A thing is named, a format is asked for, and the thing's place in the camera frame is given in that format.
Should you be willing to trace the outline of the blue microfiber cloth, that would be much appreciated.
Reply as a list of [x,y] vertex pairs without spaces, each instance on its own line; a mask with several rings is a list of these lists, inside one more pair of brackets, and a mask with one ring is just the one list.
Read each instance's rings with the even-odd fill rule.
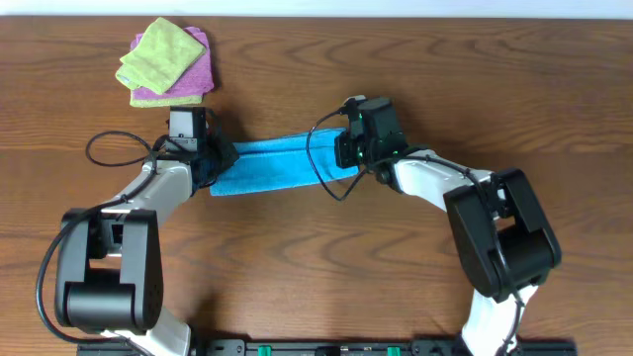
[[239,159],[211,186],[210,193],[235,196],[350,178],[359,169],[340,168],[335,161],[334,140],[342,132],[342,128],[332,128],[237,142]]

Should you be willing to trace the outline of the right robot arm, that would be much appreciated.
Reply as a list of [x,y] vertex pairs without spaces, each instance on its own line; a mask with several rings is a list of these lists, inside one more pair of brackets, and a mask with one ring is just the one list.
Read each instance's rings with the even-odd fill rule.
[[392,190],[446,213],[474,288],[459,338],[470,355],[512,355],[528,301],[562,250],[525,173],[473,169],[407,142],[389,98],[348,98],[349,127],[334,141],[340,168],[361,166]]

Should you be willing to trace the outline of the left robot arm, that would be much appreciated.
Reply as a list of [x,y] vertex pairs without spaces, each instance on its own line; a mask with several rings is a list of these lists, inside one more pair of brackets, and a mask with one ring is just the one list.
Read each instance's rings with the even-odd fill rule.
[[56,262],[55,318],[43,319],[80,355],[202,353],[192,328],[163,304],[159,229],[197,192],[210,188],[238,159],[217,115],[173,107],[168,132],[141,145],[137,177],[112,199],[64,214],[37,279]]

